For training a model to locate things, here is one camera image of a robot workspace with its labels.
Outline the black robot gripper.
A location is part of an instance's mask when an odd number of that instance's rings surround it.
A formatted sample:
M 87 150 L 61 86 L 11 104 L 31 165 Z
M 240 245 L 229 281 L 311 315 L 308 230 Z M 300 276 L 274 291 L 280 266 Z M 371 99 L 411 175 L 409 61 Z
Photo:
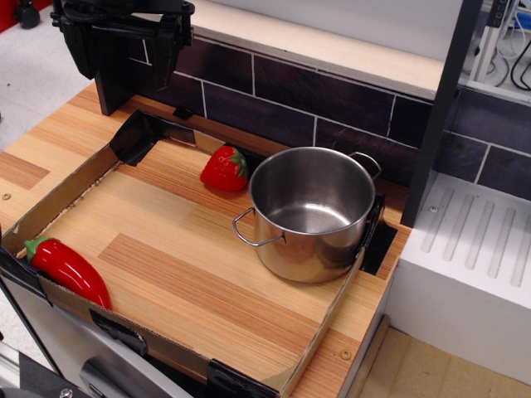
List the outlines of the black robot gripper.
M 147 40 L 157 90 L 171 81 L 181 46 L 192 44 L 189 1 L 54 1 L 52 25 L 60 29 L 78 71 L 94 79 L 98 39 L 117 36 Z

